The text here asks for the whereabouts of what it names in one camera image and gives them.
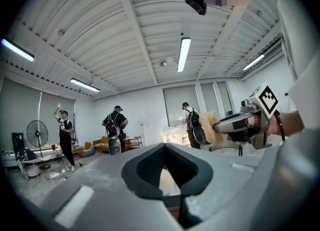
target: white cabinet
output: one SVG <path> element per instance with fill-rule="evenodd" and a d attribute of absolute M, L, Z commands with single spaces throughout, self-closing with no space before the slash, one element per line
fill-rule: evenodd
<path fill-rule="evenodd" d="M 166 134 L 163 136 L 163 142 L 182 145 L 183 144 L 182 134 L 181 133 Z"/>
<path fill-rule="evenodd" d="M 175 143 L 184 146 L 190 146 L 188 133 L 184 127 L 171 128 L 162 132 L 164 143 Z"/>

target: ceiling light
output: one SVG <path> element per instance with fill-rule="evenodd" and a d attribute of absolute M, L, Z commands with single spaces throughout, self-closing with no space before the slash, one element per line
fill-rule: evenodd
<path fill-rule="evenodd" d="M 260 55 L 259 57 L 257 57 L 254 61 L 252 61 L 250 64 L 246 65 L 242 70 L 243 71 L 246 71 L 247 69 L 249 69 L 250 67 L 252 67 L 254 64 L 256 64 L 258 61 L 262 60 L 262 58 L 264 57 L 265 55 Z"/>
<path fill-rule="evenodd" d="M 74 84 L 76 84 L 76 85 L 80 85 L 80 86 L 82 86 L 82 87 L 84 87 L 84 88 L 87 88 L 87 89 L 89 89 L 89 90 L 92 90 L 92 91 L 94 91 L 94 92 L 100 92 L 100 90 L 98 89 L 98 88 L 95 88 L 95 87 L 93 87 L 93 86 L 91 86 L 91 85 L 89 85 L 89 84 L 86 84 L 86 83 L 84 83 L 84 82 L 82 82 L 82 81 L 79 81 L 79 80 L 77 80 L 77 79 L 75 79 L 75 78 L 72 78 L 71 80 L 70 80 L 70 82 L 71 83 L 74 83 Z"/>
<path fill-rule="evenodd" d="M 159 66 L 160 67 L 164 67 L 164 66 L 166 66 L 167 65 L 167 62 L 165 61 L 165 60 L 163 60 L 163 61 L 161 61 L 160 63 L 159 63 Z"/>
<path fill-rule="evenodd" d="M 19 54 L 20 56 L 26 58 L 28 61 L 34 61 L 35 56 L 27 52 L 26 50 L 22 49 L 18 45 L 16 45 L 14 42 L 8 40 L 8 39 L 2 39 L 1 43 L 9 48 L 11 51 L 14 51 L 15 53 Z"/>
<path fill-rule="evenodd" d="M 178 61 L 178 68 L 177 68 L 178 73 L 184 70 L 185 63 L 188 57 L 190 44 L 191 44 L 191 39 L 189 37 L 184 37 L 181 39 L 180 54 L 179 54 L 179 61 Z"/>

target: backpack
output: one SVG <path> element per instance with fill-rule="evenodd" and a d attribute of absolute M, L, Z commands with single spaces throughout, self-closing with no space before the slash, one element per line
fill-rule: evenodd
<path fill-rule="evenodd" d="M 111 113 L 108 115 L 108 122 L 105 126 L 108 138 L 118 137 L 120 135 L 120 126 L 116 121 L 118 115 L 119 113 L 116 114 L 115 118 L 111 117 Z"/>
<path fill-rule="evenodd" d="M 199 123 L 199 114 L 195 111 L 194 108 L 192 108 L 191 112 L 188 109 L 186 109 L 186 111 L 189 112 L 187 121 L 189 122 L 190 126 L 193 128 L 194 125 Z"/>

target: window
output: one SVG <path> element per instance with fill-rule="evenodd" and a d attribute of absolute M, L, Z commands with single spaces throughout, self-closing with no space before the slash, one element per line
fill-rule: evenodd
<path fill-rule="evenodd" d="M 59 124 L 54 118 L 58 103 L 61 103 L 62 109 L 68 112 L 68 118 L 74 126 L 74 100 L 45 92 L 41 94 L 40 90 L 5 78 L 0 94 L 0 148 L 13 152 L 12 133 L 23 133 L 24 146 L 34 150 L 35 147 L 29 142 L 26 132 L 28 124 L 38 119 L 48 130 L 46 144 L 58 143 Z"/>
<path fill-rule="evenodd" d="M 190 107 L 200 111 L 194 85 L 163 89 L 163 95 L 169 127 L 182 125 L 184 102 L 188 102 Z"/>
<path fill-rule="evenodd" d="M 40 91 L 4 79 L 0 95 L 0 148 L 14 152 L 12 133 L 23 133 L 24 146 L 35 149 L 27 138 L 27 127 L 38 120 Z"/>
<path fill-rule="evenodd" d="M 225 116 L 226 117 L 230 116 L 233 114 L 233 110 L 231 107 L 231 102 L 230 102 L 226 83 L 224 81 L 221 81 L 221 82 L 217 82 L 217 85 L 218 85 L 219 92 L 221 95 L 221 100 L 222 100 L 222 105 L 223 105 Z"/>
<path fill-rule="evenodd" d="M 201 84 L 201 89 L 204 97 L 204 102 L 206 110 L 208 112 L 215 112 L 217 117 L 220 119 L 219 107 L 217 102 L 217 97 L 215 94 L 215 89 L 212 83 Z"/>

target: person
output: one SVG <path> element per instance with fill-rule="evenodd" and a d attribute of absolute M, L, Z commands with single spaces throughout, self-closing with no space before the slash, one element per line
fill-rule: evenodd
<path fill-rule="evenodd" d="M 74 172 L 76 170 L 75 167 L 75 160 L 72 154 L 72 146 L 71 146 L 71 134 L 73 133 L 72 130 L 72 123 L 68 120 L 68 112 L 65 110 L 60 110 L 61 105 L 58 104 L 58 108 L 54 112 L 54 118 L 59 122 L 59 137 L 60 137 L 60 147 L 62 149 L 65 158 L 71 164 L 71 171 Z"/>
<path fill-rule="evenodd" d="M 237 5 L 240 0 L 223 0 Z M 320 35 L 307 10 L 299 0 L 277 0 L 282 30 L 282 49 L 294 81 L 288 91 L 297 111 L 280 113 L 284 135 L 291 136 L 304 128 L 320 128 Z M 255 116 L 255 126 L 260 125 Z M 279 135 L 275 116 L 270 119 L 267 135 Z"/>
<path fill-rule="evenodd" d="M 125 134 L 123 129 L 128 125 L 128 119 L 121 113 L 123 109 L 116 105 L 113 109 L 113 112 L 110 114 L 111 119 L 115 120 L 117 124 L 120 126 L 120 135 L 118 136 L 121 144 L 121 153 L 125 152 Z M 103 120 L 102 126 L 106 126 L 109 120 L 109 115 Z"/>
<path fill-rule="evenodd" d="M 182 104 L 182 109 L 183 109 L 182 123 L 186 124 L 186 132 L 188 133 L 190 145 L 194 149 L 200 149 L 200 144 L 196 141 L 196 138 L 195 138 L 195 135 L 194 135 L 194 129 L 192 129 L 192 127 L 191 127 L 191 125 L 190 125 L 190 123 L 188 121 L 189 114 L 192 111 L 194 111 L 194 112 L 198 112 L 198 111 L 195 108 L 190 107 L 187 102 L 184 102 Z"/>

